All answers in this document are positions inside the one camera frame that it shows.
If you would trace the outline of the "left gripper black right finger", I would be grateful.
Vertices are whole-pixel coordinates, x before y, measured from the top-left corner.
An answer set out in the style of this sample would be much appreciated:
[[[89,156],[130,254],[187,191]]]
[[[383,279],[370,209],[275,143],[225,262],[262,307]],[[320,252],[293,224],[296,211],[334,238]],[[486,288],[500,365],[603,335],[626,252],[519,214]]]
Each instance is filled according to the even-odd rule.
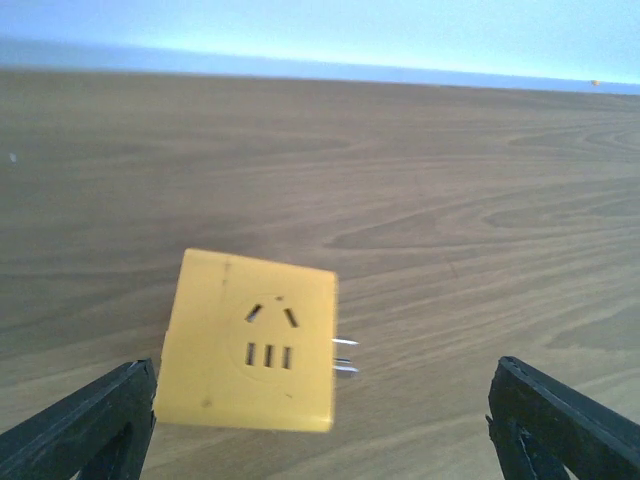
[[[486,417],[505,479],[637,479],[639,425],[512,356]]]

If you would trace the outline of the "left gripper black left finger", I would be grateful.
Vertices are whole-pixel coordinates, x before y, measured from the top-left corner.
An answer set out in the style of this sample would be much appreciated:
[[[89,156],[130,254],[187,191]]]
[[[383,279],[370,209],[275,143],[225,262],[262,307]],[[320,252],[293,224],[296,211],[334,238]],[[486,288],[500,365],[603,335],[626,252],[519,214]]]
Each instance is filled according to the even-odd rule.
[[[124,363],[1,434],[3,479],[138,479],[156,417],[149,359]]]

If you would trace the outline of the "yellow cube socket adapter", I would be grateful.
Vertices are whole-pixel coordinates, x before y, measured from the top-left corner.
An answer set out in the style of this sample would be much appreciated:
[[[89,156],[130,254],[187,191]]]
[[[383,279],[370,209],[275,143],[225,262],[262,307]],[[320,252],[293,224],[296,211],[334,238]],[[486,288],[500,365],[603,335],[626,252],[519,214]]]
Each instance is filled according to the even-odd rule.
[[[161,423],[328,432],[337,357],[335,272],[185,251],[153,410]]]

